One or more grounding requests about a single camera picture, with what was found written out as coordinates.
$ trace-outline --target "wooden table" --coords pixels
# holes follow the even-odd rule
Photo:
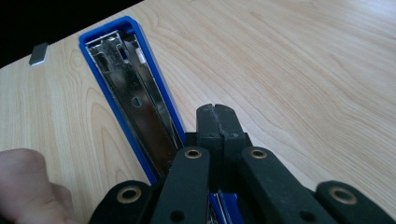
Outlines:
[[[107,191],[147,181],[78,37],[135,18],[187,131],[195,109],[235,109],[305,186],[335,179],[396,218],[396,4],[393,1],[146,0],[0,70],[0,149],[41,151],[50,180],[87,222]]]

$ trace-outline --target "small metal object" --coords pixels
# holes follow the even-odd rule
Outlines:
[[[136,36],[114,31],[85,46],[147,161],[165,176],[182,143]]]
[[[46,61],[48,43],[36,45],[33,48],[32,56],[30,56],[29,64],[36,66]]]
[[[250,156],[255,159],[264,159],[267,157],[267,154],[260,149],[252,149],[250,151]]]
[[[127,186],[117,194],[119,203],[134,203],[142,195],[142,190],[138,186]]]
[[[198,159],[202,156],[202,152],[197,149],[190,149],[186,151],[185,156],[189,159]]]
[[[358,202],[356,196],[347,189],[340,187],[332,187],[329,189],[330,195],[340,203],[355,204]]]

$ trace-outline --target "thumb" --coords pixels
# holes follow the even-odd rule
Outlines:
[[[26,204],[24,212],[15,220],[16,224],[75,224],[77,223],[56,200],[54,195],[33,199]]]

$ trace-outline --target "finger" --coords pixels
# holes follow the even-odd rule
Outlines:
[[[52,192],[58,202],[64,207],[66,212],[71,216],[74,217],[74,207],[72,201],[72,194],[70,191],[62,185],[57,185],[51,183]]]
[[[65,223],[71,217],[52,193],[44,157],[33,150],[0,153],[0,213],[15,223]]]

